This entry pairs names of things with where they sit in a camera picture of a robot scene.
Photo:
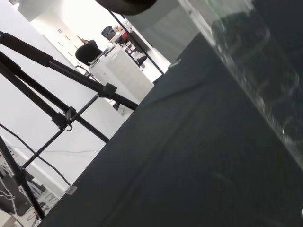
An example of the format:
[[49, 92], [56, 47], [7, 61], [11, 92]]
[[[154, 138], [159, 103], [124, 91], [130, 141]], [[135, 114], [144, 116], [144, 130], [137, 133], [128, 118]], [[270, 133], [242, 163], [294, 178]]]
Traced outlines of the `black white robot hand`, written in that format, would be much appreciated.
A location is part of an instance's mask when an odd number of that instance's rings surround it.
[[96, 0], [96, 2], [114, 13], [133, 16], [148, 10], [157, 0]]

